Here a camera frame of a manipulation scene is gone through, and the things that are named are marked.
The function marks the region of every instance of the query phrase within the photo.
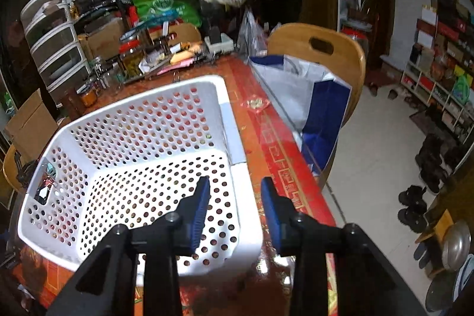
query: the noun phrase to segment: plastic basket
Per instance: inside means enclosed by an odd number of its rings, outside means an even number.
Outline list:
[[[38,199],[48,163],[55,183]],[[60,129],[28,187],[18,235],[42,256],[76,270],[113,225],[151,224],[192,195],[201,175],[209,175],[212,195],[201,244],[192,257],[177,257],[178,273],[233,277],[257,259],[262,229],[219,76],[153,89]],[[139,285],[144,262],[139,256]]]

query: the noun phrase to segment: table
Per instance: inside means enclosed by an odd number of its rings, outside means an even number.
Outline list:
[[[260,199],[260,181],[272,176],[279,194],[291,198],[295,207],[323,224],[335,225],[315,178],[299,152],[291,131],[272,105],[260,112],[247,107],[247,101],[266,95],[250,67],[234,56],[217,60],[215,65],[180,69],[154,80],[128,85],[116,95],[104,93],[89,110],[93,111],[114,101],[160,87],[178,78],[195,78],[217,74],[224,78],[247,157],[250,179],[259,209],[264,244],[258,261],[245,277],[222,287],[209,283],[205,287],[182,287],[184,315],[285,315],[292,288],[291,269],[294,257],[282,258],[272,248]],[[72,276],[72,272],[42,258],[29,247],[22,250],[22,263],[14,274],[48,307]],[[337,314],[336,277],[332,255],[328,260],[329,314]],[[135,315],[142,315],[142,289],[136,288]]]

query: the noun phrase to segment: tiled floor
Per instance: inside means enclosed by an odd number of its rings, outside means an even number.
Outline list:
[[[398,97],[387,99],[390,87],[372,97],[364,87],[351,119],[342,128],[328,184],[347,222],[359,224],[388,257],[422,304],[430,285],[413,259],[417,235],[397,219],[402,208],[398,194],[410,185],[422,185],[415,163],[425,138],[409,119],[415,112]],[[338,225],[335,205],[323,190]],[[434,196],[424,197],[428,206]]]

